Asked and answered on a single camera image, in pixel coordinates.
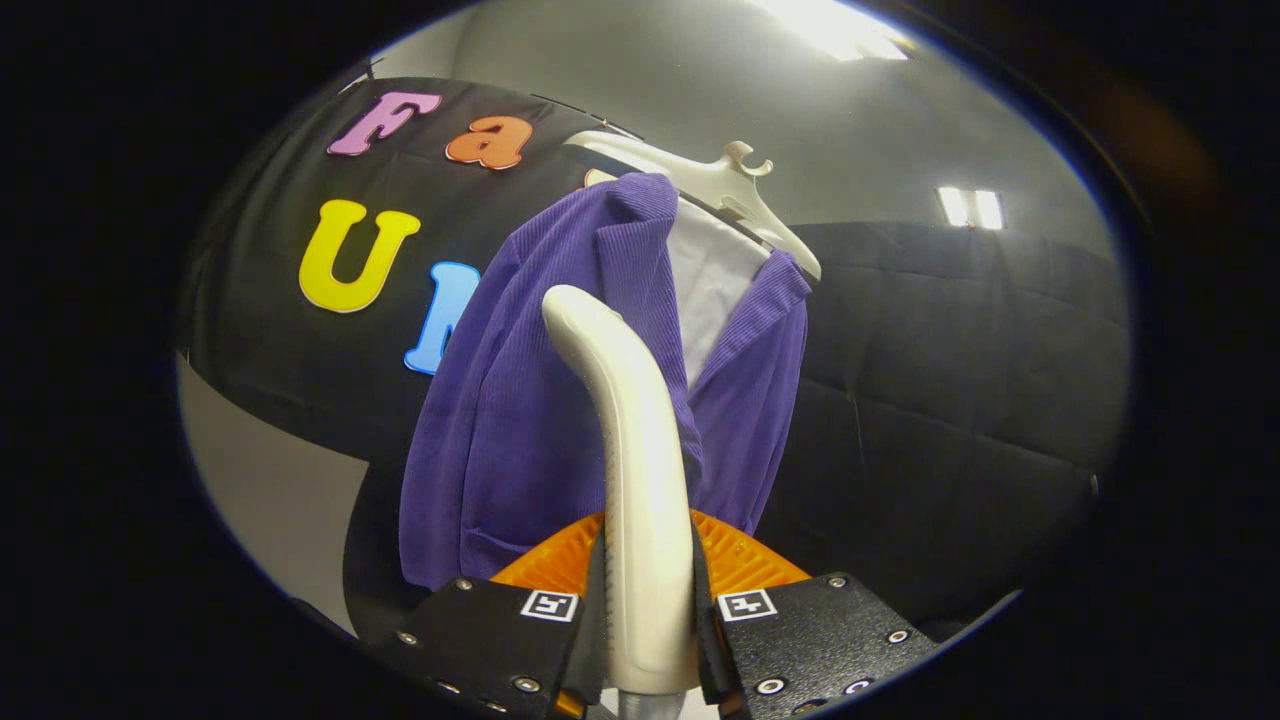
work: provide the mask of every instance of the hanger hook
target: hanger hook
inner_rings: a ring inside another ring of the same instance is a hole
[[[773,172],[773,160],[765,160],[759,168],[748,168],[744,160],[748,155],[754,152],[750,145],[742,142],[741,140],[735,140],[724,146],[724,158],[732,161],[733,167],[737,168],[744,176],[753,178],[763,178],[764,176]]]

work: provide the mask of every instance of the letter u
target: letter u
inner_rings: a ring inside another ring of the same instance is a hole
[[[365,214],[364,205],[349,200],[330,200],[320,206],[320,224],[316,225],[298,268],[298,286],[312,305],[334,313],[355,313],[367,307],[383,291],[401,243],[422,227],[417,218],[406,213],[379,213],[374,219],[378,238],[365,260],[365,269],[349,283],[338,282],[333,277],[333,263],[347,233]]]

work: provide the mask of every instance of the ceiling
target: ceiling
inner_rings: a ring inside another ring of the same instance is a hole
[[[1000,193],[1011,231],[1114,255],[1027,119],[940,51],[908,54],[837,61],[745,0],[489,0],[378,54],[375,76],[553,97],[694,160],[745,141],[749,164],[773,160],[759,192],[790,225],[946,224],[934,188],[955,186]]]

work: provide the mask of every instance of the pink letter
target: pink letter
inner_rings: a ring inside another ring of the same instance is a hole
[[[398,131],[411,117],[413,110],[406,108],[412,105],[420,114],[426,114],[440,105],[439,95],[421,95],[417,92],[388,92],[378,100],[372,110],[360,118],[347,135],[335,140],[329,146],[330,155],[360,155],[369,150],[369,140],[378,133],[379,140]]]

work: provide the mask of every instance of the blue letter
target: blue letter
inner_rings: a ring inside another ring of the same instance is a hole
[[[411,370],[434,375],[444,357],[444,343],[458,324],[471,293],[480,284],[480,272],[462,263],[436,263],[431,266],[435,295],[422,323],[422,336],[417,347],[404,354],[404,364]]]

